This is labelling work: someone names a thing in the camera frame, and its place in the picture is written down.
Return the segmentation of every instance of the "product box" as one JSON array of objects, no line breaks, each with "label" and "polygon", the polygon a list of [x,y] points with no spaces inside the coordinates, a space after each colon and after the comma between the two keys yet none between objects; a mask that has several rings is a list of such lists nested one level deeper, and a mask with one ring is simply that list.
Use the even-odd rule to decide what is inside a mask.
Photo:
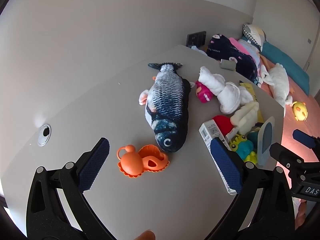
[{"label": "product box", "polygon": [[[223,144],[228,148],[228,150],[230,150],[230,147],[228,145],[228,143],[226,142],[225,138],[223,137],[220,129],[218,128],[216,122],[214,120],[209,120],[207,122],[204,122],[200,129],[199,129],[199,132],[202,136],[202,139],[203,141],[205,142],[205,145],[207,146],[209,152],[210,152],[210,143],[211,143],[211,140],[215,137],[219,137],[220,140],[223,142]],[[217,165],[216,161],[214,160],[214,158],[212,158],[213,161],[214,161],[214,164],[216,165],[218,171],[219,171],[219,174],[223,180],[223,183],[228,191],[228,193],[230,195],[236,195],[236,191],[231,189],[229,186],[228,186],[228,183],[226,182],[225,178],[223,177],[223,174],[222,172],[220,171],[220,168],[219,166]]]}]

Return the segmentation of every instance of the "wall outlet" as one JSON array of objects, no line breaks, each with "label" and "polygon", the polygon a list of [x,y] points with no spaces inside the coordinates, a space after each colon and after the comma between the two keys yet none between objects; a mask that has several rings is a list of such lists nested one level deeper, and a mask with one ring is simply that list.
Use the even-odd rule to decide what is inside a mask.
[{"label": "wall outlet", "polygon": [[206,34],[206,31],[188,34],[186,46],[188,48],[191,48],[192,46],[196,46],[197,48],[203,46],[205,43]]}]

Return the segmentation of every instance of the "barcode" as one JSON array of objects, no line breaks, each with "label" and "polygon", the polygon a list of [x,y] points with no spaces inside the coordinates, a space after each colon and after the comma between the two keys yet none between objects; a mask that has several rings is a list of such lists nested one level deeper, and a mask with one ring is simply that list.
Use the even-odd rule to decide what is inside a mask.
[{"label": "barcode", "polygon": [[203,138],[206,138],[207,137],[207,132],[205,131],[205,129],[203,129],[202,131],[201,131],[201,135],[202,135],[202,137]]}]

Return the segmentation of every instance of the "white plush toy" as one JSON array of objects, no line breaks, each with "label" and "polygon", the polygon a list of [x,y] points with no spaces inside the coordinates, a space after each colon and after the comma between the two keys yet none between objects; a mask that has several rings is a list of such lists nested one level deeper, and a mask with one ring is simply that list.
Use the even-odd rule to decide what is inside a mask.
[{"label": "white plush toy", "polygon": [[258,71],[258,87],[261,87],[263,82],[267,83],[269,86],[274,86],[275,84],[272,81],[265,65],[260,66],[260,70]]},{"label": "white plush toy", "polygon": [[232,82],[226,82],[219,74],[212,74],[206,67],[200,68],[199,82],[204,84],[220,103],[220,111],[223,114],[231,114],[239,105],[253,101],[253,97],[244,87],[237,87]]},{"label": "white plush toy", "polygon": [[238,127],[241,135],[245,135],[250,132],[251,128],[258,122],[258,111],[259,103],[254,101],[249,102],[230,117],[230,122]]},{"label": "white plush toy", "polygon": [[270,85],[270,90],[273,98],[284,108],[285,105],[292,104],[292,96],[289,96],[289,80],[284,67],[277,63],[269,70],[269,76],[272,79],[273,86]]}]

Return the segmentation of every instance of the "red toy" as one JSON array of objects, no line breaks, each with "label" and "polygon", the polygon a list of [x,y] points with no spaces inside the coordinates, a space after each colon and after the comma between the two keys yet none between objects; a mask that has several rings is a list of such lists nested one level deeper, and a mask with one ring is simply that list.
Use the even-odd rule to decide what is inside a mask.
[{"label": "red toy", "polygon": [[204,84],[196,81],[197,90],[196,95],[202,103],[206,103],[213,98],[213,93]]},{"label": "red toy", "polygon": [[230,118],[226,117],[224,115],[216,115],[213,120],[216,122],[216,124],[218,125],[221,133],[223,134],[224,137],[226,137],[226,135],[228,133],[231,132],[231,130],[233,129],[233,125],[230,122]]}]

